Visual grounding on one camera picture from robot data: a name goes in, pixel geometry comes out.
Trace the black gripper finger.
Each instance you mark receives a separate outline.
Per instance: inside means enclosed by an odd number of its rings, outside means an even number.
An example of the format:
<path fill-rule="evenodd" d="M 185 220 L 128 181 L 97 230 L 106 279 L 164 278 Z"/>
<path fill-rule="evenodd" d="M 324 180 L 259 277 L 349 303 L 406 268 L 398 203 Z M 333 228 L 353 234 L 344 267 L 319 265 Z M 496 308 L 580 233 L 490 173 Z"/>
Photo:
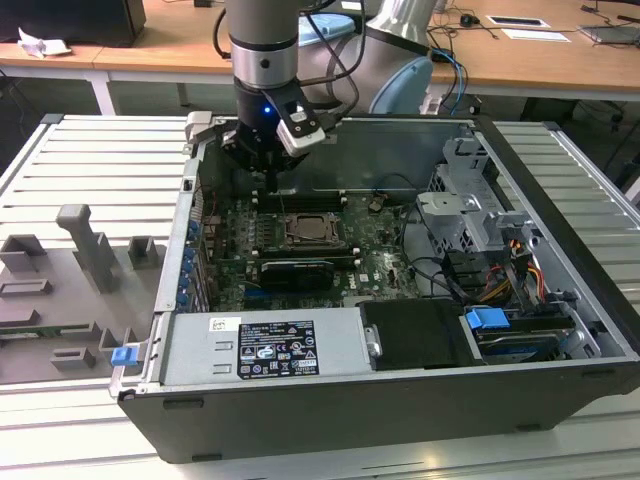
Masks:
<path fill-rule="evenodd" d="M 261 175 L 269 193 L 277 191 L 276 142 L 252 128 L 236 128 L 223 135 L 223 151 L 243 170 Z"/>
<path fill-rule="evenodd" d="M 277 151 L 274 159 L 274 191 L 279 191 L 279 175 L 284 172 L 293 171 L 303 160 L 306 159 L 308 153 L 294 157 L 286 151 Z"/>

